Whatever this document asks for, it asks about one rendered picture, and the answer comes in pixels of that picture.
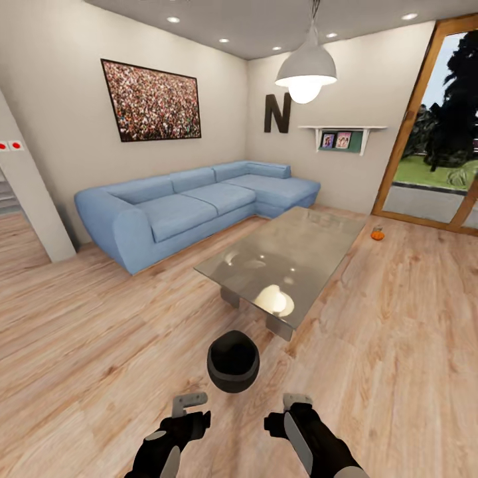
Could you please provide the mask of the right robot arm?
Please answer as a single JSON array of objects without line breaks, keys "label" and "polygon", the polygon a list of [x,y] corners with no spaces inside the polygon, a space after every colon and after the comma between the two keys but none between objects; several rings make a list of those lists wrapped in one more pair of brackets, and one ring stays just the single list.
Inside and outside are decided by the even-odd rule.
[{"label": "right robot arm", "polygon": [[321,422],[306,394],[283,394],[283,413],[271,413],[264,430],[287,438],[310,478],[370,478],[352,457],[347,444]]}]

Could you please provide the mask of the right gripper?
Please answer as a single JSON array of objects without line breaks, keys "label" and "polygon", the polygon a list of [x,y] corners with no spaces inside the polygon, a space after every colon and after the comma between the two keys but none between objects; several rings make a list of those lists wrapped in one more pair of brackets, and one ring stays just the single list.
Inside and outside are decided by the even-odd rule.
[{"label": "right gripper", "polygon": [[271,413],[264,420],[264,430],[270,431],[273,438],[287,438],[284,426],[284,413]]}]

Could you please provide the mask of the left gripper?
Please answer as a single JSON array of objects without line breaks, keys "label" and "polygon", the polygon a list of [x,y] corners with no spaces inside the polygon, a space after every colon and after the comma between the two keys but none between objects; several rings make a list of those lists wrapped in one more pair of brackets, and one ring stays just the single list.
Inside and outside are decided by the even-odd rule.
[{"label": "left gripper", "polygon": [[206,429],[210,427],[211,411],[206,414],[203,412],[195,412],[187,414],[182,418],[165,418],[160,424],[160,428],[169,427],[172,425],[179,426],[185,436],[185,446],[192,440],[202,439],[205,435]]}]

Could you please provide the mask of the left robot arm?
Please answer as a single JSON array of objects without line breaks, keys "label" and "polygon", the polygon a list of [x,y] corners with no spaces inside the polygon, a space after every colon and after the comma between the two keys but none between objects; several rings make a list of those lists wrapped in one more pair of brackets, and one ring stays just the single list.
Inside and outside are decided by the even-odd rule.
[{"label": "left robot arm", "polygon": [[124,478],[176,478],[182,450],[190,441],[202,439],[211,421],[211,411],[187,414],[185,408],[206,402],[205,391],[175,396],[172,416],[163,419],[160,428],[143,440],[132,472]]}]

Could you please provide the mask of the cauldron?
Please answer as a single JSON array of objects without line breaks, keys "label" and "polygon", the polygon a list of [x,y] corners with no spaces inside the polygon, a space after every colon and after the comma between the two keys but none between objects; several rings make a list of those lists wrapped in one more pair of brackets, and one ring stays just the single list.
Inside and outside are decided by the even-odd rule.
[{"label": "cauldron", "polygon": [[208,373],[221,391],[238,394],[256,380],[260,368],[257,346],[241,331],[229,331],[208,351]]}]

